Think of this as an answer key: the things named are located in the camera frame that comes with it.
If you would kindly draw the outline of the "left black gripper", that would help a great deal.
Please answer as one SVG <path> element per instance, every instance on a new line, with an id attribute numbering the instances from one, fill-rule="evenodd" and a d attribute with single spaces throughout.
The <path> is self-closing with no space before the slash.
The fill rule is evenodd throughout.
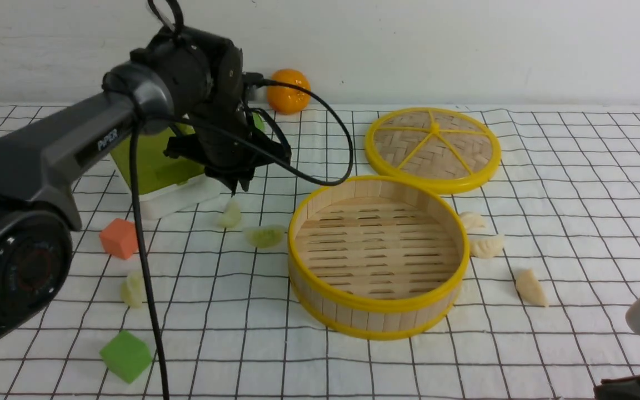
<path id="1" fill-rule="evenodd" d="M 257 167 L 291 159 L 284 137 L 274 141 L 254 124 L 247 96 L 263 76 L 242 71 L 242 50 L 231 39 L 191 27 L 174 36 L 161 28 L 131 60 L 162 79 L 171 116 L 187 117 L 194 129 L 191 138 L 170 139 L 165 155 L 201 164 L 232 193 L 249 189 Z"/>

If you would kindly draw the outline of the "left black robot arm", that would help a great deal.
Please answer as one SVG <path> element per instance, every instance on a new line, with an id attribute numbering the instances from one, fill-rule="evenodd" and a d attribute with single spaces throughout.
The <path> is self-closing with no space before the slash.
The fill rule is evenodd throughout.
<path id="1" fill-rule="evenodd" d="M 202 165 L 231 192 L 248 190 L 257 167 L 289 161 L 289 145 L 256 129 L 247 106 L 262 81 L 228 38 L 162 28 L 104 76 L 101 93 L 0 137 L 0 339 L 60 291 L 82 229 L 72 185 L 129 135 L 188 117 L 193 134 L 163 154 Z"/>

